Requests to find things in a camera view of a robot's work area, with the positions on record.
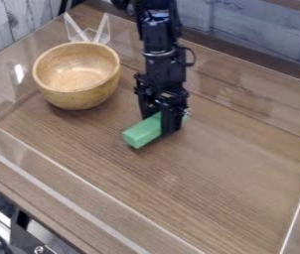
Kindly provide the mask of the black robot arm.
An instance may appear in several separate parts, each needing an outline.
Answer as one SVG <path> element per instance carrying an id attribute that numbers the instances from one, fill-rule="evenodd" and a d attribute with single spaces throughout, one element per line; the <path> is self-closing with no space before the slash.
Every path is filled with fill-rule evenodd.
<path id="1" fill-rule="evenodd" d="M 180 44 L 183 23 L 177 0 L 110 0 L 113 6 L 125 11 L 134 8 L 140 40 L 144 42 L 145 71 L 134 75 L 136 94 L 142 118 L 161 114 L 161 135 L 168 136 L 183 127 L 189 109 L 189 92 L 185 88 L 188 52 L 193 50 Z"/>

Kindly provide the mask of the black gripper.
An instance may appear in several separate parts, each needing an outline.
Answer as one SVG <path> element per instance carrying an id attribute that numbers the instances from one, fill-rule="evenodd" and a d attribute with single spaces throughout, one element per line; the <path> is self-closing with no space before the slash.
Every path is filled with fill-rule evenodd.
<path id="1" fill-rule="evenodd" d="M 187 49 L 162 52 L 142 52 L 145 71 L 134 75 L 136 94 L 142 118 L 161 110 L 161 132 L 164 136 L 176 133 L 188 115 L 189 92 L 184 86 L 188 79 Z"/>

